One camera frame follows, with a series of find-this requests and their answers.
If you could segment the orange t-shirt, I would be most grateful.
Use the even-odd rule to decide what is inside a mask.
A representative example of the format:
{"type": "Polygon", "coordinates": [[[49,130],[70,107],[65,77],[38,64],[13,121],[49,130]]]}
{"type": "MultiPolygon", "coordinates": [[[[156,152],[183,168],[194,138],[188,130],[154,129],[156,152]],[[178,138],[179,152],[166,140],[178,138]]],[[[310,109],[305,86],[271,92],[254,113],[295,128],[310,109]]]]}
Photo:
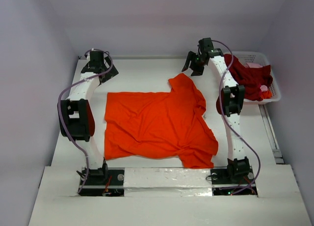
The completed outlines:
{"type": "Polygon", "coordinates": [[[107,95],[106,159],[179,157],[185,168],[213,168],[218,141],[203,118],[204,96],[185,74],[168,82],[169,92],[110,92],[107,95]]]}

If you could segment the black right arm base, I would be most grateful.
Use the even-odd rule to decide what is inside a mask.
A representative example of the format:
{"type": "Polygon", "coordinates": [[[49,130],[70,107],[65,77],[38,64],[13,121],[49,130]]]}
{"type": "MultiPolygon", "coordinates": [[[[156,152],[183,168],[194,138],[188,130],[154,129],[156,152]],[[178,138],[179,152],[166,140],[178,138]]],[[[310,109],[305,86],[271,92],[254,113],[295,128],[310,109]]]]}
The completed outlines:
{"type": "Polygon", "coordinates": [[[250,168],[248,173],[240,175],[235,179],[229,177],[227,169],[211,169],[210,174],[206,177],[206,180],[209,181],[212,185],[212,193],[214,196],[231,196],[235,192],[235,195],[258,195],[257,187],[255,183],[246,189],[243,188],[249,185],[254,179],[254,174],[252,168],[250,168]]]}

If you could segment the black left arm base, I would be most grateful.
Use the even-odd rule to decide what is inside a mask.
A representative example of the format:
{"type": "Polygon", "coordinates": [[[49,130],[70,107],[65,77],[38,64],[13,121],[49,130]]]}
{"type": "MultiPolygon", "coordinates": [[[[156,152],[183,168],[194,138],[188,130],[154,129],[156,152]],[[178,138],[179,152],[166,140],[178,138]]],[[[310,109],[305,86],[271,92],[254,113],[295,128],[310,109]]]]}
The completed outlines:
{"type": "Polygon", "coordinates": [[[79,192],[83,197],[123,197],[124,168],[109,168],[108,177],[101,169],[90,169],[88,178],[79,192]]]}

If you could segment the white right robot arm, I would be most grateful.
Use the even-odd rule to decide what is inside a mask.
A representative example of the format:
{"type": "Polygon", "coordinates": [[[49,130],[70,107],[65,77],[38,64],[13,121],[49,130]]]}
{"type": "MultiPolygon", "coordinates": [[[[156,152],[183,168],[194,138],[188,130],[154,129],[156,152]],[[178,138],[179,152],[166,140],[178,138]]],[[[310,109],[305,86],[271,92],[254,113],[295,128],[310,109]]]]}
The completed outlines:
{"type": "Polygon", "coordinates": [[[192,76],[201,76],[205,66],[213,64],[219,80],[219,95],[216,102],[217,112],[224,121],[227,144],[228,164],[226,167],[212,169],[209,181],[214,185],[244,184],[251,173],[249,159],[244,151],[240,135],[240,113],[243,108],[245,87],[233,78],[230,67],[233,62],[225,62],[221,49],[215,48],[211,38],[198,42],[198,52],[188,52],[182,71],[192,70],[192,76]]]}

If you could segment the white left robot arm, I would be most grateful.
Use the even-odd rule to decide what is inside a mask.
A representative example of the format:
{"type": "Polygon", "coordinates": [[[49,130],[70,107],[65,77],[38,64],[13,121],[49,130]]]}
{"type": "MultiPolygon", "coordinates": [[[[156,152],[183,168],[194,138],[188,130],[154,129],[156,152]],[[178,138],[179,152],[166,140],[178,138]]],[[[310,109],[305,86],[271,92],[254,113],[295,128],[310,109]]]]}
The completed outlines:
{"type": "Polygon", "coordinates": [[[59,95],[60,132],[84,155],[85,167],[78,171],[82,183],[97,180],[106,183],[109,171],[105,157],[94,140],[96,124],[90,100],[96,88],[118,75],[118,71],[108,51],[92,48],[85,53],[85,57],[87,63],[80,72],[79,81],[59,95]]]}

